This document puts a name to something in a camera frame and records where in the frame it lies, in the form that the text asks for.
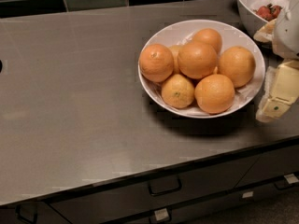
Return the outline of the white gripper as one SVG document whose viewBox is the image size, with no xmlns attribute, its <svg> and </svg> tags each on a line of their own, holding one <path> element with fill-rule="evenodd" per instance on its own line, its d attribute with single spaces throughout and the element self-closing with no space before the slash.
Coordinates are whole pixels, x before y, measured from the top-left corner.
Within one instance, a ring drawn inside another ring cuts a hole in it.
<svg viewBox="0 0 299 224">
<path fill-rule="evenodd" d="M 262 43 L 273 39 L 274 53 L 285 59 L 277 68 L 267 68 L 264 94 L 256 112 L 258 121 L 271 122 L 287 113 L 299 98 L 299 0 L 291 0 L 253 39 Z"/>
</svg>

